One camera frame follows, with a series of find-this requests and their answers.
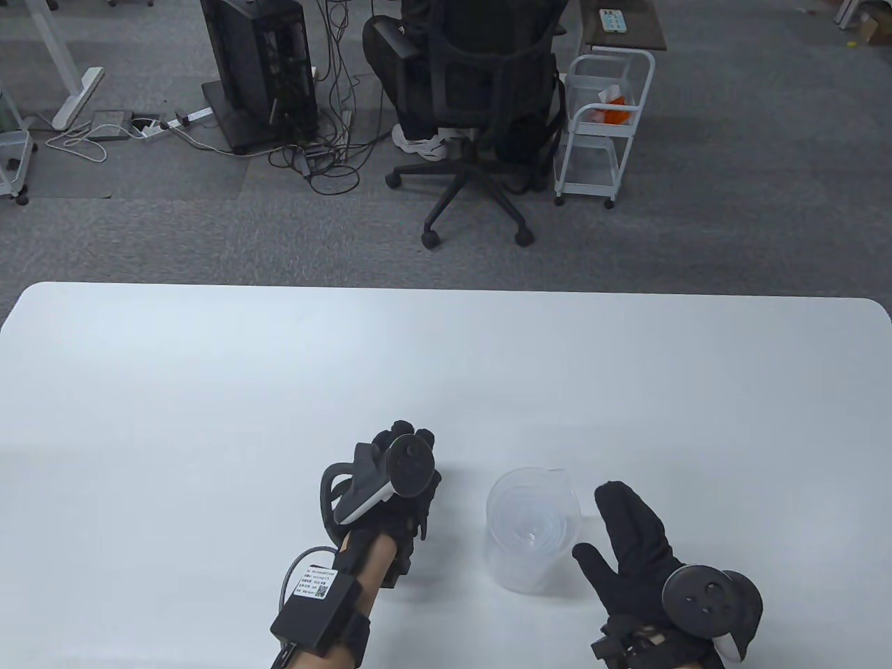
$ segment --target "sneaker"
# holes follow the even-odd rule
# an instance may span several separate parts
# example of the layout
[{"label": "sneaker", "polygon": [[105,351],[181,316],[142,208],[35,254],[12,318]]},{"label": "sneaker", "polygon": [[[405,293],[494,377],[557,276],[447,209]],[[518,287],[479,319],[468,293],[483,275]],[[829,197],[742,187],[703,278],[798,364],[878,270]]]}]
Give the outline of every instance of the sneaker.
[{"label": "sneaker", "polygon": [[406,139],[399,123],[393,126],[391,139],[403,152],[417,153],[430,162],[443,161],[449,153],[446,148],[446,140],[443,137],[434,135],[430,139]]}]

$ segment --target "desk leg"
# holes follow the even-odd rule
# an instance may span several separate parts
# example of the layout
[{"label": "desk leg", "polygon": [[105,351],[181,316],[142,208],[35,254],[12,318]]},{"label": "desk leg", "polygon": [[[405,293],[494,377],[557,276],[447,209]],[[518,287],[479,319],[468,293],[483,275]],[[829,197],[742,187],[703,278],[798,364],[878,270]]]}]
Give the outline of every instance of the desk leg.
[{"label": "desk leg", "polygon": [[848,30],[848,27],[852,25],[852,19],[855,17],[855,12],[858,11],[858,7],[860,6],[861,0],[849,0],[846,12],[842,17],[842,22],[839,23],[840,30]]},{"label": "desk leg", "polygon": [[68,89],[69,96],[53,118],[53,128],[62,131],[68,129],[77,118],[84,104],[93,94],[99,80],[105,74],[105,70],[99,67],[87,68],[83,77],[78,75],[78,70],[71,59],[71,53],[59,35],[55,19],[50,14],[46,0],[25,0],[31,18],[37,26],[37,32],[46,44],[50,56],[53,58],[62,83]]},{"label": "desk leg", "polygon": [[848,11],[848,6],[853,2],[854,0],[842,0],[842,2],[839,3],[839,9],[837,9],[836,15],[833,17],[834,23],[836,23],[837,25],[842,23],[842,19]]}]

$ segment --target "white cord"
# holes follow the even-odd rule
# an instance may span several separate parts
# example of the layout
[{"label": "white cord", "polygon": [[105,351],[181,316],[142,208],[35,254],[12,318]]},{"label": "white cord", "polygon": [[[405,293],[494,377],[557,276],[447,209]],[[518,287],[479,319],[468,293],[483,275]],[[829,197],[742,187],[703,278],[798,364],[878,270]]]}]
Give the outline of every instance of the white cord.
[{"label": "white cord", "polygon": [[[115,123],[103,123],[100,126],[96,126],[92,128],[92,123],[87,121],[86,123],[81,123],[79,126],[74,126],[73,128],[69,128],[65,132],[60,135],[56,135],[55,137],[50,137],[47,139],[44,144],[47,148],[53,149],[54,151],[61,151],[63,153],[70,153],[71,155],[77,156],[78,158],[83,158],[85,161],[102,163],[108,160],[109,153],[105,150],[105,147],[99,144],[98,142],[90,139],[90,135],[94,133],[96,130],[102,128],[117,128],[125,132],[128,136],[133,137],[134,139],[145,139],[142,135],[134,135],[127,128],[123,128]],[[54,142],[58,142],[60,139],[65,139],[62,142],[62,145],[59,146],[54,144]],[[87,144],[95,146],[102,153],[102,157],[94,158],[91,155],[87,155],[86,153],[81,153],[80,151],[75,151],[72,147],[77,146],[79,144]]]},{"label": "white cord", "polygon": [[227,155],[232,158],[255,158],[259,155],[267,155],[268,153],[275,153],[276,151],[280,151],[281,149],[286,148],[287,146],[292,145],[283,145],[277,146],[275,149],[267,149],[266,151],[260,151],[257,153],[232,153],[231,151],[223,151],[222,149],[218,149],[216,146],[211,146],[209,144],[205,144],[204,142],[199,142],[193,136],[189,135],[189,133],[181,130],[180,128],[175,128],[170,126],[170,129],[174,132],[175,135],[181,136],[185,139],[189,144],[198,149],[203,149],[204,151],[213,151],[214,153],[219,153],[220,155]]},{"label": "white cord", "polygon": [[[51,125],[49,123],[49,121],[44,119],[44,117],[42,115],[40,116],[40,118],[43,119],[47,123],[47,125]],[[133,119],[133,120],[145,120],[145,121],[150,121],[152,123],[158,123],[157,119]],[[116,125],[114,123],[103,123],[102,125],[96,126],[95,128],[92,128],[91,126],[92,126],[92,123],[90,121],[87,121],[86,123],[81,123],[78,126],[69,128],[68,130],[61,133],[60,135],[56,135],[55,137],[50,137],[49,139],[47,139],[44,142],[44,144],[46,145],[47,148],[53,149],[54,151],[61,151],[63,153],[69,153],[73,156],[77,156],[78,158],[82,158],[85,161],[90,161],[90,162],[94,162],[94,163],[98,164],[98,163],[103,163],[103,162],[107,161],[109,154],[108,154],[108,151],[105,150],[104,146],[102,146],[95,140],[92,140],[89,138],[90,135],[93,134],[96,130],[99,130],[102,128],[117,128],[118,130],[122,130],[123,132],[127,133],[127,135],[132,137],[133,139],[142,139],[142,140],[148,139],[148,137],[145,137],[143,135],[135,135],[129,129],[123,128],[122,126]],[[204,142],[199,142],[197,139],[195,139],[194,137],[192,137],[191,135],[189,135],[188,133],[186,133],[184,130],[182,130],[180,128],[170,127],[169,129],[175,135],[178,135],[178,136],[182,137],[183,139],[185,139],[189,144],[191,144],[195,148],[202,149],[204,151],[213,151],[214,153],[219,153],[220,155],[230,156],[232,158],[255,158],[256,156],[267,155],[268,153],[275,153],[276,151],[284,149],[287,146],[291,146],[291,145],[277,146],[274,149],[268,149],[267,151],[260,151],[257,153],[244,153],[244,154],[232,153],[231,151],[223,151],[222,149],[219,149],[216,146],[211,146],[209,144],[205,144]],[[62,142],[61,146],[59,146],[58,144],[56,144],[56,142],[58,142],[61,139],[64,139],[65,141]],[[80,144],[95,146],[97,149],[99,149],[99,151],[102,153],[102,155],[99,158],[94,158],[93,156],[87,155],[86,153],[82,153],[80,151],[75,151],[73,149],[73,147],[80,145]]]}]

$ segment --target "hand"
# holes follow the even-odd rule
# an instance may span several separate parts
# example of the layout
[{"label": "hand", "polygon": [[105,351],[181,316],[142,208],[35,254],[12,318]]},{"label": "hand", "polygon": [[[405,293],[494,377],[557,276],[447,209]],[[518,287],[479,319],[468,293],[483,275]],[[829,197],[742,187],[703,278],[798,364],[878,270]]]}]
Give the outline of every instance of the hand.
[{"label": "hand", "polygon": [[[370,445],[365,445],[366,449],[373,451],[371,453],[368,453],[367,450],[364,451],[365,456],[377,461],[387,452],[387,449],[391,447],[398,437],[405,434],[414,434],[426,442],[431,449],[434,447],[434,434],[430,430],[419,429],[416,432],[411,423],[398,420],[390,430],[378,433]],[[323,490],[323,519],[326,520],[326,529],[338,545],[343,543],[348,533],[357,530],[366,530],[391,537],[396,543],[397,552],[391,569],[384,579],[384,587],[391,588],[399,576],[409,572],[409,567],[411,566],[409,558],[415,550],[415,537],[418,536],[419,532],[421,533],[422,541],[427,536],[427,516],[430,513],[431,502],[434,500],[434,494],[441,480],[440,472],[435,469],[430,482],[420,494],[414,497],[401,497],[393,494],[390,499],[379,501],[354,522],[343,525],[331,522],[330,518],[326,520],[325,511],[326,508],[330,508],[332,502],[340,498],[351,487],[352,478],[341,481],[330,493],[326,494],[325,490]]]},{"label": "hand", "polygon": [[[431,449],[434,447],[434,433],[424,428],[416,432],[412,424],[405,420],[398,420],[391,429],[379,432],[372,443],[384,452],[390,448],[397,437],[404,434],[414,434],[423,439]],[[424,541],[427,537],[427,516],[441,480],[440,472],[435,469],[431,482],[421,494],[411,498],[393,495],[387,501],[378,502],[356,522],[343,527],[347,531],[375,530],[393,538],[397,546],[406,540],[417,537],[419,531],[421,532],[421,541]]]},{"label": "hand", "polygon": [[682,566],[673,556],[663,522],[625,483],[611,481],[595,491],[619,573],[589,543],[573,557],[598,593],[608,615],[634,615],[645,624],[674,627],[663,609],[663,585]]},{"label": "hand", "polygon": [[601,628],[607,636],[592,645],[596,657],[615,661],[615,653],[621,652],[638,656],[641,666],[723,669],[712,642],[677,629],[663,607],[666,579],[683,564],[673,555],[657,514],[619,481],[601,485],[595,502],[618,566],[615,572],[589,543],[573,548],[573,557],[609,616]]}]

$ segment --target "clear plastic cup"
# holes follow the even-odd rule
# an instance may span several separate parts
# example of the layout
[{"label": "clear plastic cup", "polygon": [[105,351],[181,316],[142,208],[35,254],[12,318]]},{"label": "clear plastic cup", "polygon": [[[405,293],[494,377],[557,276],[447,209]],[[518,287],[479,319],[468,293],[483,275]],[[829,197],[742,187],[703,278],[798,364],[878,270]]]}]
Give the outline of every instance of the clear plastic cup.
[{"label": "clear plastic cup", "polygon": [[515,592],[539,591],[576,541],[582,514],[563,469],[515,469],[486,500],[483,557],[492,579]]}]

